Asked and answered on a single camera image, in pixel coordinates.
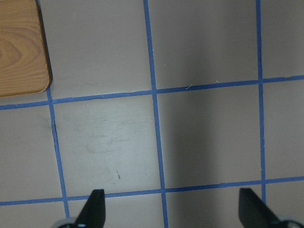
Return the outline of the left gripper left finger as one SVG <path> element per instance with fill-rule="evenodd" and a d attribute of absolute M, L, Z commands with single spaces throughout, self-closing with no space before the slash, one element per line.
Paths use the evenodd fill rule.
<path fill-rule="evenodd" d="M 105 224 L 104 190 L 93 190 L 75 220 L 76 228 L 103 228 Z"/>

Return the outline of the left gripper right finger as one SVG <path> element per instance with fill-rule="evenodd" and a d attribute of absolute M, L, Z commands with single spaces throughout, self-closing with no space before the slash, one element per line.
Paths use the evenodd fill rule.
<path fill-rule="evenodd" d="M 283 228 L 281 220 L 251 188 L 240 188 L 238 217 L 244 228 Z"/>

